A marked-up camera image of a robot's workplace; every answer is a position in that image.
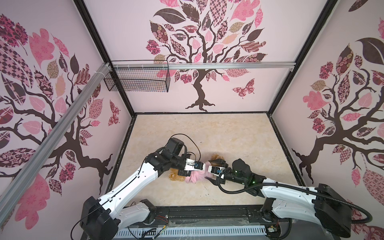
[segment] wallpaper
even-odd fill
[[[90,1],[88,7],[113,60],[254,63],[294,61],[324,2],[156,0],[148,6],[145,1],[115,1],[114,6],[119,8],[129,4],[130,9],[140,10],[129,15],[115,14],[109,19],[99,14],[101,10],[108,12],[109,6],[104,3]],[[294,12],[304,6],[308,8],[302,16],[306,20],[298,23],[301,28],[286,32],[283,25],[287,19],[299,21]],[[290,37],[285,42],[277,41],[284,35]],[[170,70],[168,93],[129,91],[127,95],[136,112],[266,111],[286,73],[287,69]],[[161,70],[157,76],[164,74],[166,71]],[[169,104],[170,98],[177,101]]]
[[[1,192],[102,64],[72,2],[15,11],[17,4],[0,13]],[[51,11],[31,18],[45,7]],[[119,94],[99,84],[1,226],[1,238],[68,239],[83,202],[105,191],[129,121]],[[74,237],[81,233],[77,227]]]
[[[383,7],[342,1],[274,114],[305,182],[373,215],[353,239],[384,239]]]

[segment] pink butterfly decal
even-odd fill
[[[247,94],[247,93],[253,93],[254,94],[254,90],[255,88],[253,87],[253,85],[255,84],[255,79],[252,79],[251,81],[249,81],[247,83],[247,85],[245,86],[245,88],[234,88],[232,90],[235,91],[235,93],[238,93],[240,97],[242,97],[244,99],[244,96]]]
[[[119,108],[115,107],[115,104],[111,100],[109,101],[109,105],[111,106],[112,116],[109,118],[108,126],[117,124],[119,122],[118,115],[120,112]]]

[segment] wire basket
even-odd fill
[[[120,81],[125,91],[168,92],[170,83],[168,61],[124,60],[112,62],[127,62],[128,64],[113,65],[117,78],[112,77],[113,72],[109,72],[104,78],[109,91],[118,91],[116,82]]]

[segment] robotic arm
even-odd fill
[[[179,156],[183,146],[184,154]],[[247,192],[253,196],[266,197],[260,214],[268,222],[276,222],[280,218],[295,218],[320,224],[329,232],[348,238],[351,235],[351,223],[355,223],[352,221],[351,207],[367,215],[365,222],[372,220],[367,211],[347,203],[327,185],[299,187],[281,184],[252,173],[249,165],[241,159],[233,162],[232,169],[221,159],[210,163],[208,171],[216,178],[208,180],[223,192]],[[202,162],[190,159],[182,141],[170,138],[165,147],[149,154],[141,167],[115,189],[97,200],[93,197],[87,199],[83,204],[80,226],[91,240],[101,240],[112,239],[118,230],[136,222],[151,224],[155,219],[156,207],[147,199],[131,207],[124,206],[148,183],[170,168],[178,169],[179,175],[190,176],[191,171],[205,170],[206,167]],[[221,184],[225,184],[227,180],[243,184],[244,189],[232,192],[223,189]]]

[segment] pink cloth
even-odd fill
[[[190,177],[185,178],[186,183],[196,183],[197,181],[203,181],[205,180],[205,177],[213,177],[213,174],[208,172],[208,167],[211,166],[210,162],[205,163],[205,170],[204,171],[192,171]]]

